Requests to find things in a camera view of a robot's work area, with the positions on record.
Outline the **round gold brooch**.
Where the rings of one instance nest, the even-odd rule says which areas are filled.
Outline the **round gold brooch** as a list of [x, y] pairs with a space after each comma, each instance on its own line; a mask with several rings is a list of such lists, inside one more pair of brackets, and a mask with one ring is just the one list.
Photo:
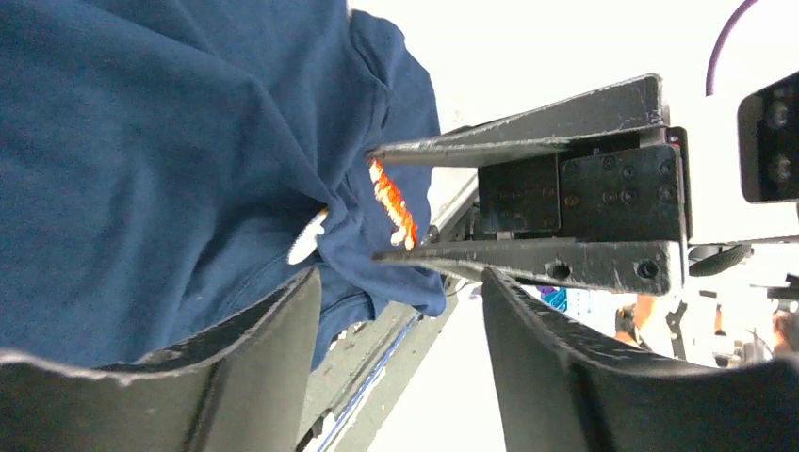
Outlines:
[[325, 234], [324, 222], [328, 215], [329, 209], [324, 208], [303, 227], [286, 256], [290, 266], [302, 263], [317, 250], [318, 239]]

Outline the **navy blue t-shirt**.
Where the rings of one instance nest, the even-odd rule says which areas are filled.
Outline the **navy blue t-shirt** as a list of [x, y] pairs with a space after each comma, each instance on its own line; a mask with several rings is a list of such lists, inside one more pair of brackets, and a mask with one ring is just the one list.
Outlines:
[[439, 275], [374, 263], [367, 151], [439, 132], [428, 72], [343, 1], [1, 5], [1, 344], [132, 363], [261, 301], [320, 211], [314, 363]]

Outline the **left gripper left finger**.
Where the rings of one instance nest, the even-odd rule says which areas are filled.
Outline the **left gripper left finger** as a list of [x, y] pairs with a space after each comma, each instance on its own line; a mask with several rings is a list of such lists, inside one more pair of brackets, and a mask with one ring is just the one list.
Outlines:
[[135, 364], [1, 353], [5, 451], [292, 451], [318, 331], [315, 269]]

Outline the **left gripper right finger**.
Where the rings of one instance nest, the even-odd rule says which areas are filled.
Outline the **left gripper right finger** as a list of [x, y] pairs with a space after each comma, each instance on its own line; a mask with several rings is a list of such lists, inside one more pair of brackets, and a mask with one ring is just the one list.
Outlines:
[[798, 362], [726, 369], [623, 344], [482, 273], [510, 451], [794, 451]]

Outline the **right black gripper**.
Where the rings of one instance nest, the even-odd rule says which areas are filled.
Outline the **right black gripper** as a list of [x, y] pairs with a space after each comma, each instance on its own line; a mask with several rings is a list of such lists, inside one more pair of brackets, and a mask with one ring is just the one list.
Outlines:
[[668, 124], [662, 84], [658, 74], [639, 75], [495, 121], [368, 151], [368, 159], [385, 164], [483, 167], [478, 179], [485, 233], [578, 240], [434, 243], [378, 252], [373, 260], [473, 281], [491, 267], [542, 285], [655, 296], [680, 289], [684, 265], [677, 242], [688, 230], [686, 132], [667, 128], [659, 143], [649, 145], [629, 134]]

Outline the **orange flower brooch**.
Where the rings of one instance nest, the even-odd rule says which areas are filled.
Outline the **orange flower brooch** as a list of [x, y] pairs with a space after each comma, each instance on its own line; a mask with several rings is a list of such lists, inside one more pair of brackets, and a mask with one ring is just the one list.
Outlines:
[[418, 244], [418, 227], [408, 209], [401, 190], [386, 175], [383, 164], [377, 159], [368, 163], [368, 172], [373, 186], [374, 198], [379, 202], [395, 226], [390, 235], [390, 243], [394, 247], [403, 246], [412, 250]]

